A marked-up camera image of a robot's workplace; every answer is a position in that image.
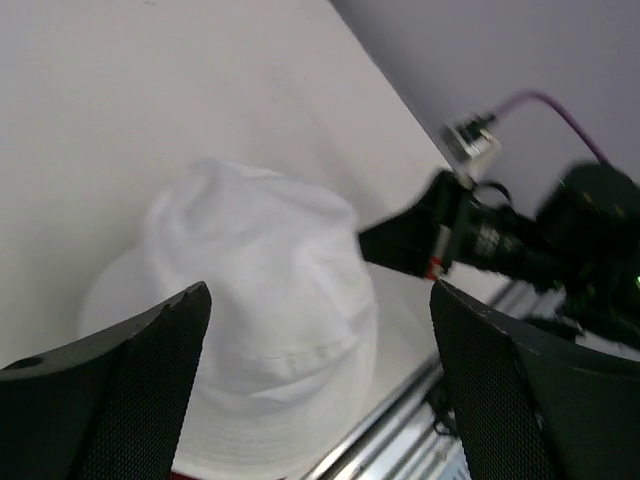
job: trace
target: white table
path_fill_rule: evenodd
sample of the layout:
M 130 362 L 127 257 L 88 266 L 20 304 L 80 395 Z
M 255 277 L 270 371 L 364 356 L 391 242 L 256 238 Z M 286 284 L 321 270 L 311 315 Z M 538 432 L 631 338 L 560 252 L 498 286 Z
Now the white table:
M 324 184 L 363 225 L 446 163 L 324 0 L 0 6 L 0 364 L 74 339 L 92 278 L 202 156 Z M 372 408 L 435 349 L 429 285 L 381 268 Z M 458 269 L 480 299 L 500 277 Z

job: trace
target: white bucket hat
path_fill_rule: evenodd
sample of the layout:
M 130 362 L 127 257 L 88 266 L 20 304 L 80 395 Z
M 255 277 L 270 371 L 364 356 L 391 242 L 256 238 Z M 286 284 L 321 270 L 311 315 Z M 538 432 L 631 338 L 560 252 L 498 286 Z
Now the white bucket hat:
M 204 280 L 212 310 L 174 469 L 208 480 L 304 473 L 353 427 L 377 307 L 356 216 L 324 188 L 206 160 L 169 186 L 143 241 L 89 292 L 80 336 Z

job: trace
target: purple cable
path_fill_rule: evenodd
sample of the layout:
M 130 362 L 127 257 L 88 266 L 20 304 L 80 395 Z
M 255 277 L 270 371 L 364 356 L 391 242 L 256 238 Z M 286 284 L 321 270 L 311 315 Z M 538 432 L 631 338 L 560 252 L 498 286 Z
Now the purple cable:
M 502 121 L 503 117 L 506 117 L 507 114 L 510 113 L 514 108 L 528 100 L 539 100 L 553 108 L 556 113 L 560 115 L 565 122 L 567 122 L 567 124 L 573 129 L 573 131 L 578 134 L 585 145 L 589 147 L 589 150 L 591 150 L 591 153 L 593 153 L 596 159 L 598 159 L 598 161 L 603 165 L 610 165 L 607 156 L 600 149 L 600 147 L 596 145 L 593 139 L 589 135 L 587 135 L 578 121 L 560 104 L 560 102 L 558 102 L 558 100 L 550 95 L 547 95 L 544 92 L 540 92 L 538 90 L 523 90 L 507 98 L 493 111 L 496 120 Z

